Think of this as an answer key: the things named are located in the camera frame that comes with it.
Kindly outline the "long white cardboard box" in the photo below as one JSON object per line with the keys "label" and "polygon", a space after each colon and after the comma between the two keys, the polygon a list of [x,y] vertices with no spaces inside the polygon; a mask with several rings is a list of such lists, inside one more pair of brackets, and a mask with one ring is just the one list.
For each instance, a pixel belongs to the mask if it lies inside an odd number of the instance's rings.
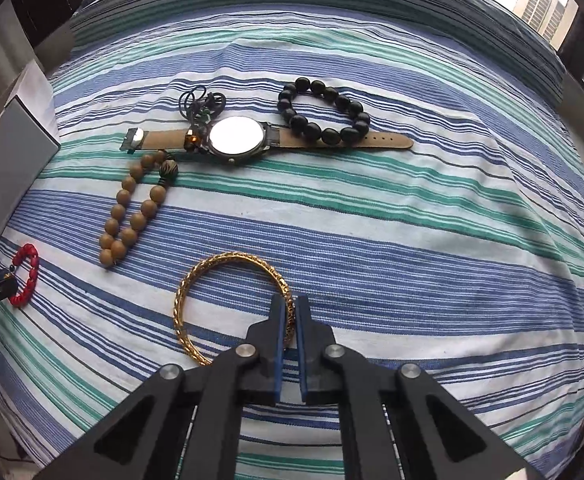
{"label": "long white cardboard box", "polygon": [[35,60],[0,98],[0,236],[21,198],[60,150],[53,90]]}

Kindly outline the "striped blue green bedsheet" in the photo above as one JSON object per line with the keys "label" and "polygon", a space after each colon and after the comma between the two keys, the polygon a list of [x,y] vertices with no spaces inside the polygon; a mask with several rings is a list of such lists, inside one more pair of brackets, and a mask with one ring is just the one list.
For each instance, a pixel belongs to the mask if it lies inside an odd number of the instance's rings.
{"label": "striped blue green bedsheet", "polygon": [[[584,432],[584,164],[555,50],[492,0],[83,0],[51,76],[60,148],[0,234],[38,250],[0,304],[0,416],[45,466],[159,366],[192,365],[173,296],[198,261],[272,264],[336,339],[423,366],[556,479]],[[181,156],[126,257],[101,266],[134,127],[185,125],[197,86],[276,124],[299,77],[360,102],[406,151]]]}

